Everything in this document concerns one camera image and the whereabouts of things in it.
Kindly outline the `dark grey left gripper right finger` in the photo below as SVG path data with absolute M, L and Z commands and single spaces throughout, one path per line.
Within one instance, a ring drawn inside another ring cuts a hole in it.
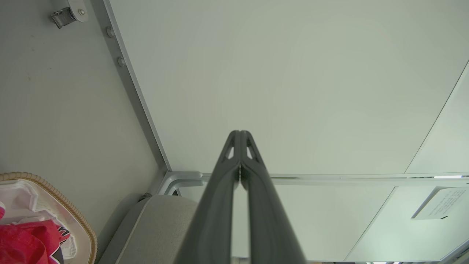
M 241 183 L 248 195 L 251 264 L 306 264 L 253 136 L 241 131 Z

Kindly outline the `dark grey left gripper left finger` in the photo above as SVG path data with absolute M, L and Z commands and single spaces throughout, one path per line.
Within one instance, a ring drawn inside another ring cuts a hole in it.
M 241 132 L 228 135 L 174 264 L 231 264 L 233 190 L 239 180 Z

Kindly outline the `red jersey with white trim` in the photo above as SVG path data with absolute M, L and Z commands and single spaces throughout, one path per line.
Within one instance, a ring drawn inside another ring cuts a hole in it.
M 0 264 L 64 264 L 70 235 L 53 220 L 0 224 Z

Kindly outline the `grey fabric sofa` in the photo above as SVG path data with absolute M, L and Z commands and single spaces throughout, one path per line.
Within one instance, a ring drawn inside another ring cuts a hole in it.
M 197 206 L 173 195 L 143 199 L 122 219 L 97 264 L 173 264 Z

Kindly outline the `grey curved corner foot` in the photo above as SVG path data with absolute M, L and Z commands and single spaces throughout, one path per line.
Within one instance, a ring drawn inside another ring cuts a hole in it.
M 189 179 L 189 180 L 203 180 L 203 174 L 201 172 L 166 172 L 161 185 L 159 186 L 156 194 L 161 195 L 163 187 L 167 187 L 170 182 L 177 179 Z
M 202 180 L 177 179 L 169 183 L 167 187 L 163 187 L 161 195 L 173 195 L 182 197 L 180 189 L 183 187 L 202 187 L 206 183 Z

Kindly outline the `cream laundry basket, brown rim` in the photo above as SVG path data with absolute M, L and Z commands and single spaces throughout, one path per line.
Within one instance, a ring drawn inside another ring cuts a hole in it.
M 77 244 L 77 255 L 66 264 L 95 264 L 97 236 L 80 210 L 52 184 L 38 175 L 26 172 L 0 173 L 0 183 L 24 181 L 32 184 L 39 193 L 46 193 L 47 209 L 69 228 Z

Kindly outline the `white paper notice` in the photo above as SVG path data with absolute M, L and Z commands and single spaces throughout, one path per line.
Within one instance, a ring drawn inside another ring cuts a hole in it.
M 444 219 L 461 203 L 469 202 L 469 187 L 436 187 L 417 209 L 412 220 Z

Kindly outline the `white basket liner bag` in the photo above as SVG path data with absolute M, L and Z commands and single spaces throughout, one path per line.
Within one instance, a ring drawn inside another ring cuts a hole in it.
M 39 198 L 37 191 L 27 182 L 14 181 L 10 184 L 0 184 L 0 224 L 53 220 L 69 230 L 50 210 L 38 205 Z M 69 240 L 61 245 L 61 249 L 64 263 L 65 260 L 76 256 L 77 246 L 72 234 Z

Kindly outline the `grey partition foot with plate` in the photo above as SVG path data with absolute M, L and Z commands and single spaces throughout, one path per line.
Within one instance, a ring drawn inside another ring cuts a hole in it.
M 84 0 L 67 0 L 72 17 L 79 22 L 87 22 L 88 20 L 88 11 Z

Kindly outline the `grey partition floor rail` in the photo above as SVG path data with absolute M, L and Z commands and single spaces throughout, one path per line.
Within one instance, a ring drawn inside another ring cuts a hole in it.
M 158 175 L 159 177 L 164 177 L 167 172 L 166 163 L 163 159 L 163 155 L 157 143 L 154 132 L 151 128 L 151 124 L 148 122 L 148 118 L 146 116 L 144 107 L 140 101 L 139 94 L 137 93 L 127 65 L 121 67 L 118 63 L 118 58 L 123 56 L 121 47 L 119 46 L 116 37 L 109 37 L 109 35 L 107 34 L 107 27 L 112 28 L 112 22 L 104 5 L 104 0 L 91 0 L 91 5 L 94 9 L 97 21 L 99 22 L 99 25 L 101 27 L 101 32 L 104 35 L 106 44 L 112 57 L 112 61 L 116 66 L 118 75 L 130 99 L 130 103 L 132 105 L 134 113 L 136 114 L 136 118 L 139 121 L 139 125 L 146 137 L 146 141 L 149 144 L 154 159 L 157 162 Z

